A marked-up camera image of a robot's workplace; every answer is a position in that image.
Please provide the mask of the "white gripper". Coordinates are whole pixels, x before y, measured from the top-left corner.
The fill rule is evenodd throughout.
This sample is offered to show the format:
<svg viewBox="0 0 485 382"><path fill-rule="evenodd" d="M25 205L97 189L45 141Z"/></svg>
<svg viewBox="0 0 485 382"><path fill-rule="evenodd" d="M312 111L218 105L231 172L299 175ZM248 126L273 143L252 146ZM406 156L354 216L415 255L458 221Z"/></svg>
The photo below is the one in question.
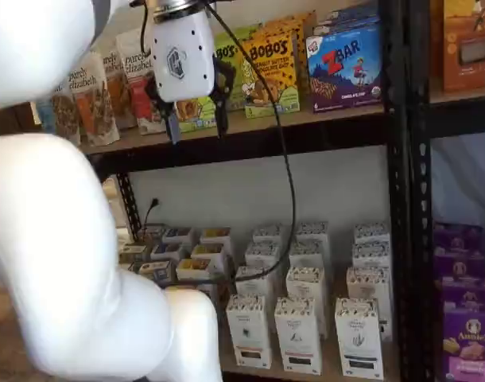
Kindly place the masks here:
<svg viewBox="0 0 485 382"><path fill-rule="evenodd" d="M169 19L152 27L154 78L145 92L165 122L172 144L180 141L180 124L173 103L209 96L215 104L219 138L227 133L227 101L234 87L236 69L214 57L214 39L203 10Z"/></svg>

